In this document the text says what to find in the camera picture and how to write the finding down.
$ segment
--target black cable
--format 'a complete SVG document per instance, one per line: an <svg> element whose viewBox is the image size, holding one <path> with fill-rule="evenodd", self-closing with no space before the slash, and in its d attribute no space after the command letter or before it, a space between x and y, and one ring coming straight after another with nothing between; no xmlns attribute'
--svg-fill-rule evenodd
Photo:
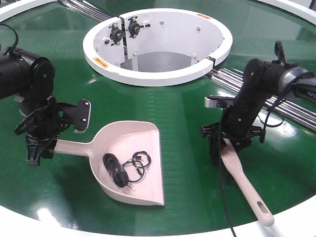
<svg viewBox="0 0 316 237"><path fill-rule="evenodd" d="M141 154L145 155L147 158L147 164L145 164L145 165L141 162L141 159L142 159L142 156L140 156ZM132 158L129 159L128 161L126 161L124 164L122 164L122 166L124 167L127 164L132 164L136 168L136 171L139 174L139 178L135 179L135 180L129 179L128 181L131 183L136 183L136 182L142 180L145 176L145 173L146 173L146 167L149 167L151 162L152 162L152 159L147 152L145 152L145 151L135 152L133 154Z"/></svg>
<svg viewBox="0 0 316 237"><path fill-rule="evenodd" d="M288 95L288 93L290 93L293 89L293 86L302 78L308 78L308 77L313 77L314 74L312 72L305 72L305 73L301 73L300 75L296 76L284 89L283 91L280 93L280 96L278 96L278 98L276 99L276 101L269 107L267 108L267 116L266 116L266 120L264 122L263 125L263 130L266 129L266 127L268 126L268 118L272 112L272 110L279 106L280 104L282 104L285 101L285 97Z"/></svg>
<svg viewBox="0 0 316 237"><path fill-rule="evenodd" d="M4 24L4 23L0 23L0 26L9 27L9 28L14 32L14 34L15 34L15 42L14 42L14 44L11 46L11 48L10 48L10 50L9 50L9 55L10 55L10 56L13 56L13 55L14 55L13 51L14 51L14 49L16 48L16 46L18 45L18 43L19 43L19 36L18 36L18 34L16 33L16 31L15 31L12 27L10 27L9 25Z"/></svg>
<svg viewBox="0 0 316 237"><path fill-rule="evenodd" d="M222 141L222 138L221 138L221 134L222 134L222 122L223 122L223 118L224 118L224 112L225 112L225 108L223 109L223 113L222 113L222 116L221 116L221 119L219 120L219 124L218 124L218 134L217 134L217 138L218 138L218 159L219 159L219 163L218 163L218 167L219 167L219 178L220 178L220 190L221 190L221 197L222 197L222 203L223 203L223 208L224 208L224 212L225 212L225 215L226 215L226 219L227 219L227 222L228 222L228 225L232 231L232 234L234 237L237 237L236 236L236 233L234 231L234 228L233 228L233 224L232 224L232 220L230 218L230 215L229 215L229 210L228 210L228 207L227 207L227 203L226 203L226 197L225 197L225 192L224 192L224 174L223 174L223 170L222 170L222 156L221 156L221 141Z"/></svg>

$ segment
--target circular opening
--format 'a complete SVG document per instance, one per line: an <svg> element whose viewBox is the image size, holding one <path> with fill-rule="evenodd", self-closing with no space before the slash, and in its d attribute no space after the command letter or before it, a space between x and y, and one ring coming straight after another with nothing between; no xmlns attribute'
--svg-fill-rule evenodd
<svg viewBox="0 0 316 237"><path fill-rule="evenodd" d="M205 75L228 56L232 42L230 31L209 16L156 8L98 24L83 48L88 63L108 78L161 86Z"/></svg>

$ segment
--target green rotating table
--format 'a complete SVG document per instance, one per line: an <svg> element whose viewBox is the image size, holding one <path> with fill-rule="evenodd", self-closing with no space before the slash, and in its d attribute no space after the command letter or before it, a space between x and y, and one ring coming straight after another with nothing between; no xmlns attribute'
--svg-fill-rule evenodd
<svg viewBox="0 0 316 237"><path fill-rule="evenodd" d="M21 115L13 97L8 97L0 101L0 223L4 223L0 225L0 233L7 233L3 236L10 236L10 232L12 236L196 233L230 236L229 230L217 232L228 228L219 171L208 155L209 144L201 139L199 129L217 122L221 115L219 109L204 107L204 96L234 93L205 76L167 87L131 86L108 79L87 64L82 50L84 36L98 22L57 2L43 2L4 23L17 31L19 48L43 55L54 64L54 95L58 101L76 103L85 98L92 104L88 130L74 134L68 129L60 139L89 142L101 127L119 120L154 123L160 130L165 206L130 205L111 199L94 179L85 157L55 154L52 160L43 159L40 167L26 165L25 137L13 133ZM288 61L316 72L315 25L259 1L87 2L110 16L168 7L215 18L234 38L228 58L217 69L225 67L237 72L243 71L253 58L271 61L275 59L274 43L280 40ZM8 29L1 28L0 36L3 48L12 44L13 34ZM309 102L298 104L316 111L316 106ZM280 127L268 129L264 144L253 138L252 145L239 153L244 172L273 214L309 200L305 215L310 223L316 219L315 141L313 132L285 120ZM237 236L287 233L273 226L264 228L255 224L254 232L243 231L240 225L254 222L256 217L237 185L226 185L225 194ZM282 221L276 218L276 224ZM295 227L291 226L291 220L287 221L294 236ZM297 231L305 236L301 228L297 227ZM312 236L311 233L316 235L316 231L309 230L307 236Z"/></svg>

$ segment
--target pink dustpan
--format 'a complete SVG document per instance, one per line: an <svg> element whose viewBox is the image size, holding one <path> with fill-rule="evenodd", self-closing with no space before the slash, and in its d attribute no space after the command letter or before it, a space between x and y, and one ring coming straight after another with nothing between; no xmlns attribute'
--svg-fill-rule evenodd
<svg viewBox="0 0 316 237"><path fill-rule="evenodd" d="M94 177L103 191L115 200L136 205L164 205L160 135L153 123L113 122L101 128L91 142L58 140L54 151L89 157ZM129 183L130 187L118 187L103 164L103 155L115 154L123 164L138 151L146 151L152 159L148 172L139 182ZM132 169L132 166L126 167L129 176L136 175Z"/></svg>

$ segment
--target robotic arm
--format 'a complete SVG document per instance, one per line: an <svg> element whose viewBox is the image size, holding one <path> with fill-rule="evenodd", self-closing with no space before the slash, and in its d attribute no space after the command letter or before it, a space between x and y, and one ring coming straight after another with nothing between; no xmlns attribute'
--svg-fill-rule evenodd
<svg viewBox="0 0 316 237"><path fill-rule="evenodd" d="M81 99L77 106L57 102L52 94L55 67L45 57L16 48L18 35L13 32L14 45L0 54L0 99L15 95L24 119L14 132L26 133L27 162L38 166L41 157L53 158L56 137L71 124L75 132L85 132L90 102Z"/></svg>
<svg viewBox="0 0 316 237"><path fill-rule="evenodd" d="M238 152L250 145L250 138L253 136L260 136L260 141L264 142L266 124L263 129L252 124L271 96L276 95L277 100L268 108L268 115L285 99L295 101L302 98L316 102L314 74L298 67L296 63L287 63L280 41L276 42L275 53L278 60L267 62L252 59L247 63L242 77L243 85L235 98L205 98L207 107L225 110L222 116L222 134L218 134L219 123L216 123L202 127L202 137L214 138L214 142L218 135L230 139Z"/></svg>
<svg viewBox="0 0 316 237"><path fill-rule="evenodd" d="M296 63L287 63L280 41L276 42L275 53L278 60L252 59L247 63L243 85L235 98L205 98L206 107L224 110L220 122L203 126L200 130L202 137L209 139L209 154L226 182L237 182L258 220L265 226L272 225L274 218L244 174L237 153L250 146L250 138L254 136L259 136L260 142L264 142L268 117L285 99L294 101L302 98L316 102L314 74ZM273 95L277 96L277 100L268 108L264 127L253 126L265 101Z"/></svg>

